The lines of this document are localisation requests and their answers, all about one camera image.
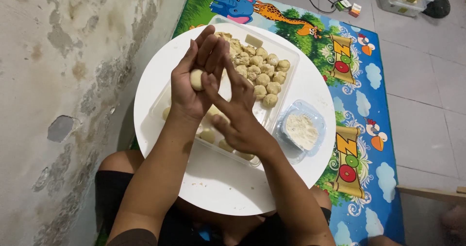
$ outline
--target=left hand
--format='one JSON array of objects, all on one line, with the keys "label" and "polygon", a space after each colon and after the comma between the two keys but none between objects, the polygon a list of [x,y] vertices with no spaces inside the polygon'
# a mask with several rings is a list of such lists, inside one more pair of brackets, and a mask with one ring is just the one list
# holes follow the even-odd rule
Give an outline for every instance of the left hand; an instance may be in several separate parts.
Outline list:
[{"label": "left hand", "polygon": [[209,76],[214,76],[217,85],[220,85],[224,68],[224,55],[230,51],[230,44],[222,38],[217,38],[213,33],[215,28],[207,26],[202,33],[191,40],[191,45],[186,55],[178,66],[172,71],[172,112],[196,123],[206,115],[212,102],[204,91],[195,91],[191,87],[190,71],[199,68],[206,71]]}]

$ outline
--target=scroll banner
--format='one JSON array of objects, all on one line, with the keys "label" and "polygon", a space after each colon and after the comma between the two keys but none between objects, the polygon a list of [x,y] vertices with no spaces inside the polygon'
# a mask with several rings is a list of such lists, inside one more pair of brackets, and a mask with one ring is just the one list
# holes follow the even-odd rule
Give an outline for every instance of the scroll banner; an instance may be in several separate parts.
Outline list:
[{"label": "scroll banner", "polygon": [[330,76],[334,76],[351,84],[356,84],[356,80],[351,72],[351,50],[350,46],[353,41],[351,38],[337,35],[326,35],[333,42],[333,51],[335,52],[335,64],[332,71],[326,70]]},{"label": "scroll banner", "polygon": [[361,134],[357,127],[336,126],[336,149],[340,168],[335,181],[325,184],[335,191],[340,191],[359,198],[364,198],[364,190],[358,178],[358,146],[356,140]]}]

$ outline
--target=cartoon giraffe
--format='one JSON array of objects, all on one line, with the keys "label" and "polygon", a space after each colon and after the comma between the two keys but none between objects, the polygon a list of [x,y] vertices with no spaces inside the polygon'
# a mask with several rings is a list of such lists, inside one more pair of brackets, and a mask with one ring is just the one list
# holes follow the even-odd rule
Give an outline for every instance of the cartoon giraffe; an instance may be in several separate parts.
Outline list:
[{"label": "cartoon giraffe", "polygon": [[314,38],[322,38],[318,32],[321,32],[322,29],[315,26],[313,23],[310,23],[306,20],[302,20],[299,18],[292,18],[292,17],[285,17],[282,15],[280,10],[272,4],[269,3],[262,3],[256,0],[254,6],[254,12],[260,14],[261,16],[272,20],[272,21],[282,21],[294,25],[304,24],[304,26],[297,31],[299,35],[308,35],[311,34]]}]

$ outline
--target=black shorts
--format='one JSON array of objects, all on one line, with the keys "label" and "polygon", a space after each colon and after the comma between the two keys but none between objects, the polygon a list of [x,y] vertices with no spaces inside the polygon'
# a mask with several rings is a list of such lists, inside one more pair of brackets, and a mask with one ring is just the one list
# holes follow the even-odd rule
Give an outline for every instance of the black shorts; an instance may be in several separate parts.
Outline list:
[{"label": "black shorts", "polygon": [[[103,228],[109,234],[118,208],[133,174],[102,170],[96,174],[96,207],[103,217]],[[330,221],[331,211],[322,208]],[[222,245],[221,240],[204,240],[193,228],[192,221],[172,206],[162,223],[158,245]],[[265,219],[264,223],[243,238],[240,245],[288,245],[289,235],[277,213]]]}]

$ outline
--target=hand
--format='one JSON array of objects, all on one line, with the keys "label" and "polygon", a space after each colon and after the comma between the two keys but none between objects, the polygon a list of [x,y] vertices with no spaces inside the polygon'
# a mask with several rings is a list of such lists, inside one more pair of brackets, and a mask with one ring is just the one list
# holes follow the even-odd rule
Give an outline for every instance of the hand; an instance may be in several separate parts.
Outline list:
[{"label": "hand", "polygon": [[209,100],[231,120],[228,124],[224,118],[215,115],[212,124],[232,148],[259,158],[267,157],[273,146],[278,147],[278,143],[254,117],[254,86],[235,71],[228,55],[223,60],[232,88],[230,102],[218,94],[217,80],[213,75],[201,76]]},{"label": "hand", "polygon": [[212,74],[217,85],[224,68],[221,59],[230,52],[230,44],[213,33],[215,28],[207,26],[202,33],[191,40],[186,55],[172,71],[172,108],[170,114],[177,113],[185,118],[200,123],[212,105],[204,91],[195,91],[191,87],[190,71],[199,68]]}]

